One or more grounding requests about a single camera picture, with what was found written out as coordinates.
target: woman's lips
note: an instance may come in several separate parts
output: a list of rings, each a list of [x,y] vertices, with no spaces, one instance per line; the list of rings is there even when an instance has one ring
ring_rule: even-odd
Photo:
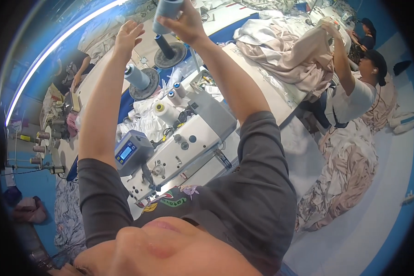
[[[176,228],[172,224],[169,224],[168,222],[162,221],[162,220],[152,220],[152,221],[148,222],[147,224],[145,224],[143,227],[145,227],[145,226],[164,228],[164,229],[169,229],[169,230],[181,233],[178,228]]]

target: worker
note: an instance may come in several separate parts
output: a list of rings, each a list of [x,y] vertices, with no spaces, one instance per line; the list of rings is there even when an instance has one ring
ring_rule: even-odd
[[[74,262],[80,273],[273,275],[290,246],[296,193],[270,107],[252,78],[206,36],[190,0],[181,10],[177,21],[158,21],[199,53],[239,120],[241,169],[205,186],[173,188],[133,220],[113,140],[124,69],[144,33],[142,24],[127,21],[80,132],[78,183],[88,248]]]
[[[364,37],[360,37],[353,30],[347,30],[352,41],[348,58],[356,64],[359,64],[362,52],[372,50],[376,45],[376,28],[374,27],[373,22],[368,18],[363,18],[361,23],[365,33]]]
[[[323,22],[322,28],[334,37],[334,71],[340,83],[331,84],[320,98],[313,102],[302,102],[299,107],[314,114],[325,129],[330,126],[345,128],[351,120],[361,117],[376,99],[376,85],[386,85],[387,66],[383,56],[376,50],[364,52],[359,63],[360,79],[351,73],[342,36],[335,25]]]
[[[86,75],[94,68],[90,56],[77,49],[67,51],[51,61],[51,80],[55,87],[66,95],[71,87],[78,87]]]

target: display screen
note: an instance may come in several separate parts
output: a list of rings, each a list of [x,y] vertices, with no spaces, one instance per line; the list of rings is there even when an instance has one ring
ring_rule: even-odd
[[[120,154],[121,159],[125,159],[127,157],[127,155],[132,151],[131,148],[127,147],[123,153]]]

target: black cap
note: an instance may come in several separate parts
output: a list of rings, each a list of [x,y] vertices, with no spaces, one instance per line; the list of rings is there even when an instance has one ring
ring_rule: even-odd
[[[366,17],[363,18],[360,22],[368,29],[370,29],[371,35],[373,36],[374,40],[376,40],[376,28],[374,28],[373,22]]]
[[[385,86],[385,77],[388,72],[385,58],[383,58],[383,56],[376,50],[367,50],[363,53],[363,55],[365,58],[371,60],[373,65],[379,69],[377,80],[379,81],[380,86]]]

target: black t-shirt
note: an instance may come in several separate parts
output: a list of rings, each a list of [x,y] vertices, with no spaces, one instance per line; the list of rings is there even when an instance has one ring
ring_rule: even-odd
[[[376,45],[376,40],[373,37],[366,35],[363,38],[359,39],[359,43],[365,46],[367,50],[372,50]]]
[[[293,237],[296,192],[288,179],[273,114],[249,116],[240,136],[239,171],[205,186],[172,188],[148,204],[135,221],[118,172],[95,159],[80,160],[80,209],[87,247],[115,239],[123,227],[142,227],[155,218],[174,216],[203,226],[264,275],[275,274]]]
[[[60,57],[61,73],[54,76],[52,82],[61,94],[64,95],[69,92],[69,88],[71,88],[75,74],[78,70],[80,70],[83,60],[88,56],[88,54],[75,49],[68,51]]]

